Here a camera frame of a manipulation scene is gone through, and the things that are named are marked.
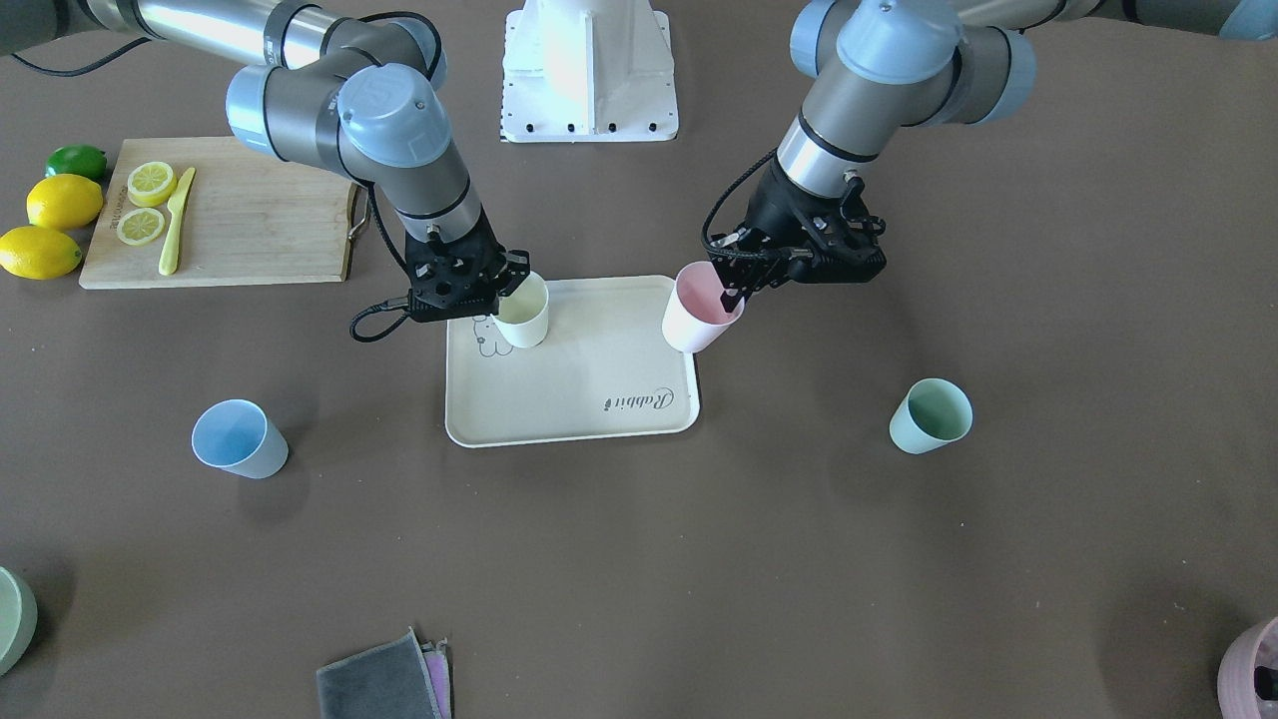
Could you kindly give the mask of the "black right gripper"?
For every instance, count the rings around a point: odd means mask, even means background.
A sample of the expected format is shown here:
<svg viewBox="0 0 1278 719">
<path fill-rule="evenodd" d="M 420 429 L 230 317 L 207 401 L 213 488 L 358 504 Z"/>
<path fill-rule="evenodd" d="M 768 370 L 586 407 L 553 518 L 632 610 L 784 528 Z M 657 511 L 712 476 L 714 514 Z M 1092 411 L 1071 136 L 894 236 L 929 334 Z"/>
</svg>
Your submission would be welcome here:
<svg viewBox="0 0 1278 719">
<path fill-rule="evenodd" d="M 406 234 L 403 249 L 410 278 L 406 312 L 417 323 L 493 315 L 498 300 L 530 275 L 529 252 L 507 250 L 484 215 L 459 240 L 428 232 L 422 241 Z"/>
</svg>

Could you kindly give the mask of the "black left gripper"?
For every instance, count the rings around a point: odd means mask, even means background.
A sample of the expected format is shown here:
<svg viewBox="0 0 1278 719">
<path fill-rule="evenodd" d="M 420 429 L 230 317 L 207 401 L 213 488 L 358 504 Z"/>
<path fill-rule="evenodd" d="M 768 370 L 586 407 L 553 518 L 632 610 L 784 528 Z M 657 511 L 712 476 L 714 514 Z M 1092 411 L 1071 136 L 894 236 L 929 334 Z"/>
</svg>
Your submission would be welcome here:
<svg viewBox="0 0 1278 719">
<path fill-rule="evenodd" d="M 711 238 L 711 263 L 723 292 L 725 312 L 735 312 L 753 292 L 796 284 L 866 284 L 884 269 L 883 218 L 863 201 L 866 183 L 854 176 L 832 199 L 791 183 L 780 161 L 766 155 L 730 184 L 722 206 L 757 170 L 748 215 L 737 229 Z"/>
</svg>

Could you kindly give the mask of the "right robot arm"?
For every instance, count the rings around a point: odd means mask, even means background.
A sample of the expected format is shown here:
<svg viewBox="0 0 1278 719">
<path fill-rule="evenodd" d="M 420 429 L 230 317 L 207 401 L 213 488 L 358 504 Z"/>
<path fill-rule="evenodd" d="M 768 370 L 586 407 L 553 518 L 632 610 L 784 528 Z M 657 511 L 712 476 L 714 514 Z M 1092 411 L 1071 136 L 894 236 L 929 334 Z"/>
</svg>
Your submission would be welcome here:
<svg viewBox="0 0 1278 719">
<path fill-rule="evenodd" d="M 397 309 L 417 322 L 493 315 L 530 277 L 491 229 L 438 97 L 435 24 L 366 19 L 314 1 L 5 1 L 3 54 L 106 29 L 238 61 L 227 123 L 248 149 L 325 169 L 383 195 L 405 229 Z"/>
</svg>

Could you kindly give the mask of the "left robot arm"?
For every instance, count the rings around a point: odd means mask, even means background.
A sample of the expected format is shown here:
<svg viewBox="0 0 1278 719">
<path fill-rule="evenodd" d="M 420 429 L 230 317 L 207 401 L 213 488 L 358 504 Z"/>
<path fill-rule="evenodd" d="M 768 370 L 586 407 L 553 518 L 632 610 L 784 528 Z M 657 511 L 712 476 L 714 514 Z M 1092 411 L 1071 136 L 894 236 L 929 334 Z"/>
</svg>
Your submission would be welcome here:
<svg viewBox="0 0 1278 719">
<path fill-rule="evenodd" d="M 812 77 L 739 227 L 704 234 L 709 301 L 734 313 L 782 284 L 865 284 L 884 269 L 866 167 L 904 126 L 990 123 L 1028 100 L 1028 29 L 1086 17 L 1228 40 L 1275 37 L 1273 1 L 813 1 L 790 38 Z"/>
</svg>

